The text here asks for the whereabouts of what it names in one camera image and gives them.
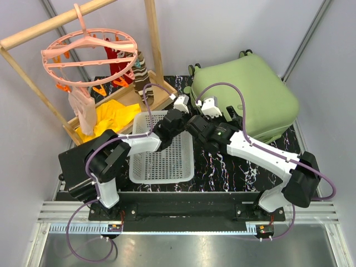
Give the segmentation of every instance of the laundry basket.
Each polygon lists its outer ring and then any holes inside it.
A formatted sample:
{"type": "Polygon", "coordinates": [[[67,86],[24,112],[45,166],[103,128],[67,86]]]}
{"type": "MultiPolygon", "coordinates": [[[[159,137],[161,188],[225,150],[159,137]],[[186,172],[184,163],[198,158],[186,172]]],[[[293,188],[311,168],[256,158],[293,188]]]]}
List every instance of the laundry basket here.
{"type": "MultiPolygon", "coordinates": [[[[154,125],[167,111],[152,111],[154,125]]],[[[136,115],[133,134],[147,132],[150,127],[148,112],[136,115]]],[[[145,152],[130,156],[129,176],[137,184],[170,184],[189,181],[194,176],[193,141],[188,132],[173,138],[172,144],[161,152],[145,152]]]]}

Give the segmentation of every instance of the orange clothespin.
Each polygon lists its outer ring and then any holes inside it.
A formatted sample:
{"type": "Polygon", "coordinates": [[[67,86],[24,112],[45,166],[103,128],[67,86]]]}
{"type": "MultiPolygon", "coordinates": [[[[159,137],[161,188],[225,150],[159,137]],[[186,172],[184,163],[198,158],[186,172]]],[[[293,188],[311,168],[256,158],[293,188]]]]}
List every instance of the orange clothespin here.
{"type": "Polygon", "coordinates": [[[61,56],[57,56],[57,59],[54,57],[52,60],[53,63],[61,63],[61,56]]]}
{"type": "Polygon", "coordinates": [[[68,58],[70,58],[70,57],[71,57],[71,54],[69,53],[69,51],[67,51],[67,52],[65,52],[65,53],[64,53],[64,56],[68,59],[68,58]]]}
{"type": "Polygon", "coordinates": [[[56,84],[56,87],[62,91],[67,92],[67,93],[72,92],[72,90],[70,89],[70,87],[68,85],[61,85],[59,82],[56,84]]]}
{"type": "Polygon", "coordinates": [[[113,80],[114,84],[128,88],[128,83],[122,77],[120,77],[120,81],[113,80]]]}
{"type": "Polygon", "coordinates": [[[100,85],[100,89],[93,86],[93,90],[102,96],[107,96],[107,93],[106,93],[103,85],[100,85]]]}

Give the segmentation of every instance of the pink clothes hanger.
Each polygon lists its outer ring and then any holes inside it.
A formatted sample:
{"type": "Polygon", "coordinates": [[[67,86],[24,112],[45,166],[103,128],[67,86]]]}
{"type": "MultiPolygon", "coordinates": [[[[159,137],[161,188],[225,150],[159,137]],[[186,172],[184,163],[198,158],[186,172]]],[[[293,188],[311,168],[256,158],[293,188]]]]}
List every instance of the pink clothes hanger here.
{"type": "Polygon", "coordinates": [[[55,79],[57,82],[60,82],[61,84],[64,85],[69,85],[69,86],[76,86],[76,87],[87,87],[87,86],[95,86],[95,85],[101,85],[106,82],[111,82],[122,75],[124,75],[126,72],[131,70],[131,67],[135,64],[137,60],[137,43],[135,40],[120,31],[116,31],[113,29],[106,29],[106,28],[94,28],[94,29],[87,29],[82,17],[82,14],[80,12],[79,6],[77,4],[74,5],[75,10],[78,15],[78,20],[80,22],[81,31],[73,32],[70,34],[67,34],[58,40],[54,41],[46,50],[42,51],[42,62],[45,70],[47,73],[52,76],[53,79],[55,79]],[[103,34],[105,33],[112,33],[115,36],[124,36],[125,40],[123,41],[106,41],[102,40],[94,36],[94,32],[101,32],[103,34]],[[65,40],[72,38],[74,36],[78,35],[83,35],[82,38],[70,43],[70,44],[63,44],[65,40]],[[105,59],[105,60],[93,60],[93,61],[83,61],[83,62],[57,62],[57,63],[48,63],[49,59],[55,58],[55,57],[60,57],[61,54],[67,53],[69,50],[74,49],[74,48],[84,48],[84,47],[109,47],[111,49],[116,49],[120,51],[125,51],[132,53],[132,57],[126,57],[126,58],[114,58],[111,60],[105,59]],[[110,63],[120,63],[120,62],[127,62],[127,66],[125,69],[123,69],[120,72],[115,73],[114,75],[100,79],[100,80],[95,80],[92,82],[72,82],[68,80],[64,80],[63,78],[58,77],[52,68],[66,68],[66,67],[83,67],[83,66],[90,66],[90,65],[102,65],[102,64],[110,64],[110,63]]]}

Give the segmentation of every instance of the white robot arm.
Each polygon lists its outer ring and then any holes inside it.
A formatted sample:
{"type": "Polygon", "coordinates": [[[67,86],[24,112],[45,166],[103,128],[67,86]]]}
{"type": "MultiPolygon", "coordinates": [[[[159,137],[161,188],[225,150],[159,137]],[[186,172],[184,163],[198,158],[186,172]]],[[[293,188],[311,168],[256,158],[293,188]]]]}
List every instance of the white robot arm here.
{"type": "MultiPolygon", "coordinates": [[[[206,151],[215,154],[217,152],[231,156],[241,157],[271,171],[282,179],[282,183],[271,190],[262,192],[256,203],[264,212],[271,213],[288,204],[300,207],[308,207],[315,194],[320,178],[312,172],[290,162],[303,161],[303,163],[317,169],[315,157],[305,152],[299,156],[271,147],[258,140],[249,137],[251,144],[247,142],[244,134],[238,128],[229,123],[213,123],[213,118],[221,117],[222,113],[216,107],[214,98],[205,99],[202,106],[202,115],[191,117],[188,113],[187,96],[180,96],[174,104],[174,109],[169,110],[162,121],[154,127],[153,133],[146,137],[135,139],[122,139],[109,146],[106,151],[96,156],[97,159],[89,162],[92,174],[97,179],[97,187],[101,194],[101,202],[106,208],[111,208],[118,202],[118,194],[115,184],[116,173],[120,171],[122,161],[130,155],[142,152],[156,152],[167,148],[172,139],[180,132],[188,131],[206,151]],[[268,149],[269,151],[283,155],[287,160],[281,160],[271,153],[265,152],[252,144],[268,149]]],[[[94,144],[91,152],[113,136],[101,139],[94,144]]]]}

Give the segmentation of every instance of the wooden rack base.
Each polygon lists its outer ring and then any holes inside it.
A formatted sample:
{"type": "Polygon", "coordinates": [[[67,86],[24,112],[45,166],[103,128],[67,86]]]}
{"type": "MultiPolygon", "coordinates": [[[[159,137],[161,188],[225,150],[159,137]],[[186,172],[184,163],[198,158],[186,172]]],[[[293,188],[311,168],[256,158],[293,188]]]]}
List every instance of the wooden rack base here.
{"type": "MultiPolygon", "coordinates": [[[[156,73],[154,73],[153,71],[148,71],[148,73],[149,73],[151,82],[157,83],[156,73]]],[[[172,86],[170,86],[169,83],[164,81],[163,86],[166,89],[168,89],[171,93],[173,93],[175,96],[178,95],[178,92],[172,86]]],[[[153,87],[153,90],[154,90],[155,102],[150,106],[151,110],[162,110],[163,108],[168,106],[170,103],[172,103],[172,99],[169,98],[169,95],[164,90],[162,90],[161,88],[158,88],[156,86],[153,87]]],[[[140,107],[141,107],[141,111],[142,112],[147,111],[145,104],[142,103],[142,101],[141,101],[141,97],[135,93],[133,85],[130,85],[128,88],[122,88],[122,89],[116,91],[115,93],[104,98],[102,101],[96,103],[96,106],[98,107],[101,104],[103,104],[111,99],[117,100],[118,102],[120,102],[121,104],[123,104],[125,106],[139,103],[140,107]]],[[[75,118],[71,119],[70,121],[68,121],[68,124],[74,130],[76,128],[78,128],[79,127],[78,117],[75,117],[75,118]]],[[[72,134],[73,131],[70,131],[66,127],[64,127],[64,129],[67,131],[67,133],[73,139],[73,141],[76,145],[80,145],[83,143],[83,140],[78,135],[72,134]]],[[[129,134],[130,132],[132,132],[132,122],[130,124],[128,124],[125,128],[123,128],[120,132],[118,132],[118,134],[120,134],[120,133],[121,134],[129,134]]]]}

